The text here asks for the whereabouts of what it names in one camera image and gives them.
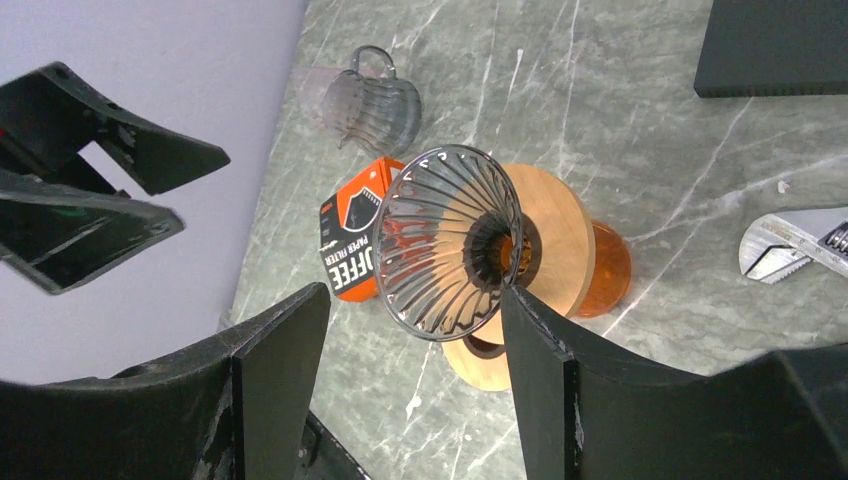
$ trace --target wooden disc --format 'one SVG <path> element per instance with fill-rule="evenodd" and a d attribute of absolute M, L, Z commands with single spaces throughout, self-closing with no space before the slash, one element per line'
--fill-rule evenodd
<path fill-rule="evenodd" d="M 595 267 L 592 219 L 577 194 L 550 173 L 532 165 L 508 164 L 503 168 L 521 203 L 525 236 L 532 235 L 533 230 L 538 232 L 534 250 L 541 252 L 533 252 L 530 264 L 535 271 L 519 277 L 518 284 L 560 315 L 572 315 L 589 290 Z M 502 345 L 500 312 L 473 335 Z"/>
<path fill-rule="evenodd" d="M 511 383 L 504 346 L 489 344 L 475 348 L 477 342 L 465 337 L 442 343 L 442 350 L 451 368 L 472 387 L 486 392 L 507 390 Z M 492 351 L 491 347 L 497 347 L 497 350 Z"/>

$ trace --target orange and black box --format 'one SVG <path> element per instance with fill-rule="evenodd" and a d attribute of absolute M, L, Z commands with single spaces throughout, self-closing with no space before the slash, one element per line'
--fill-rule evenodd
<path fill-rule="evenodd" d="M 321 205 L 321 260 L 330 290 L 346 302 L 377 295 L 371 237 L 380 201 L 403 164 L 380 157 Z"/>

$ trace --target marble countertop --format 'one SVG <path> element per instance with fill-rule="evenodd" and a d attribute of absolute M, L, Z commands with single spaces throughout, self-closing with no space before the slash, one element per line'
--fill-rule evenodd
<path fill-rule="evenodd" d="M 848 97 L 697 98 L 710 6 L 312 0 L 296 64 L 345 66 L 356 46 L 383 46 L 425 105 L 410 157 L 465 143 L 564 179 L 633 257 L 625 300 L 584 325 L 710 374 L 848 340 L 848 279 L 810 265 L 769 286 L 737 262 L 755 218 L 848 203 Z M 235 319 L 326 282 L 318 206 L 372 160 L 315 132 L 292 90 Z M 376 300 L 335 302 L 312 409 L 376 479 L 524 478 L 511 393 L 466 385 Z"/>

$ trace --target glass handle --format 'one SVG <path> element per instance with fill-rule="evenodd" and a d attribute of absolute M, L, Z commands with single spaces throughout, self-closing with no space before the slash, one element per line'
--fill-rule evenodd
<path fill-rule="evenodd" d="M 392 80 L 397 79 L 397 71 L 395 70 L 395 62 L 392 60 L 392 56 L 389 55 L 389 52 L 374 45 L 363 45 L 353 51 L 353 57 L 350 59 L 351 70 L 355 71 L 356 73 L 359 73 L 359 57 L 364 51 L 376 53 L 386 64 L 386 68 L 389 70 L 389 78 L 391 78 Z"/>

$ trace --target white wall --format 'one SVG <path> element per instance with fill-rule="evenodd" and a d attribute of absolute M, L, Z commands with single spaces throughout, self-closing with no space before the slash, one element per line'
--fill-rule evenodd
<path fill-rule="evenodd" d="M 186 230 L 49 296 L 0 264 L 0 378 L 111 376 L 215 332 L 230 308 L 306 0 L 0 1 L 0 84 L 55 60 L 232 163 L 147 197 L 99 148 L 83 155 Z"/>

